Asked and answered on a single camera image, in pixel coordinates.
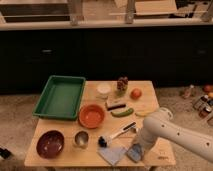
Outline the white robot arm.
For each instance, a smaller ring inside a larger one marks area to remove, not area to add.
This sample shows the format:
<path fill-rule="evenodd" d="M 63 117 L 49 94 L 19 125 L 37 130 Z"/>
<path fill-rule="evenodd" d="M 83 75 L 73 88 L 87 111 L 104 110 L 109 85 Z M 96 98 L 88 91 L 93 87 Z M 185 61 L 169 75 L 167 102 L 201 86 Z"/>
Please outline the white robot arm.
<path fill-rule="evenodd" d="M 164 138 L 213 163 L 213 137 L 173 124 L 172 118 L 172 112 L 164 107 L 148 114 L 136 134 L 136 141 L 150 150 L 158 138 Z"/>

